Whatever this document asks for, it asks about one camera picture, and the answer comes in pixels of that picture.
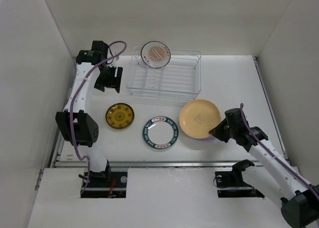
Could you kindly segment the lilac plastic plate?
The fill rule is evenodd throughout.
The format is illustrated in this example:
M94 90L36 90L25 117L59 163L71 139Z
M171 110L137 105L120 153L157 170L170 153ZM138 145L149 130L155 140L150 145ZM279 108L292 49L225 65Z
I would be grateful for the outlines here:
M195 141L214 141L215 140L215 137L214 136L209 136L209 137L206 137L206 138L192 138L192 140L195 140Z

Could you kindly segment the amber patterned plate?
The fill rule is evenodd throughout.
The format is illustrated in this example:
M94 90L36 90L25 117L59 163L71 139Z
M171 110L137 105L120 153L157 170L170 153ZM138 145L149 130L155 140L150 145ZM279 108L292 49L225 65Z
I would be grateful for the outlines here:
M121 130L129 127L135 119L133 108L126 103L110 106L105 114L106 123L113 129Z

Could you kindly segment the beige plastic plate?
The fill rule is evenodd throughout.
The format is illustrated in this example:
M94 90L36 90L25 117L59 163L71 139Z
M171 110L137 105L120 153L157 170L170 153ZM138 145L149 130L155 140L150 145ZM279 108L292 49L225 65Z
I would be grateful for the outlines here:
M179 114L182 131L192 138L211 136L209 131L221 123L218 107L211 101L196 99L187 103Z

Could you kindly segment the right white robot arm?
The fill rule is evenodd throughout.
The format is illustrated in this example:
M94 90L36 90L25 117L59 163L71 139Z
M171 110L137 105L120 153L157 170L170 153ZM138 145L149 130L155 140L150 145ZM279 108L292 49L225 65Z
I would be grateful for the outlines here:
M259 127L248 125L242 107L227 110L210 134L224 142L235 140L262 165L259 169L245 159L230 171L216 172L219 189L253 187L280 209L292 228L304 228L319 219L319 187L299 175Z

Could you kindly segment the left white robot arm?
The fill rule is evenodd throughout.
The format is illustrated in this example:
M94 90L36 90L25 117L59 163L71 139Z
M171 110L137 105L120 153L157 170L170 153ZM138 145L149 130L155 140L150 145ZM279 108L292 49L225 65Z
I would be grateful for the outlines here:
M86 161L87 173L82 175L84 186L90 183L91 176L98 185L110 184L112 175L105 169L92 170L93 158L82 155L79 146L93 147L99 136L99 126L89 114L92 94L95 90L104 92L114 89L120 92L123 68L113 65L126 50L127 44L118 40L110 44L94 40L89 50L81 50L76 56L76 72L67 104L57 112L55 120L64 140L71 143L80 161Z

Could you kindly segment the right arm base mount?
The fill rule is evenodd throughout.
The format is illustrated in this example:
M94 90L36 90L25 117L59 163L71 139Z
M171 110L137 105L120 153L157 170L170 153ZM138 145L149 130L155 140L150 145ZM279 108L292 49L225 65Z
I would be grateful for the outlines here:
M245 183L236 171L216 170L213 184L217 188L218 198L264 198L253 186Z

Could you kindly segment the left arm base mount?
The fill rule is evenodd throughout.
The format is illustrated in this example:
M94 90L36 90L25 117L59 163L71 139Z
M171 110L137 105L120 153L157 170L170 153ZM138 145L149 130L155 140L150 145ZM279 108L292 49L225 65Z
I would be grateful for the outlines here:
M87 186L87 173L79 175L82 179L81 198L126 198L128 170L107 167L102 172L90 171Z

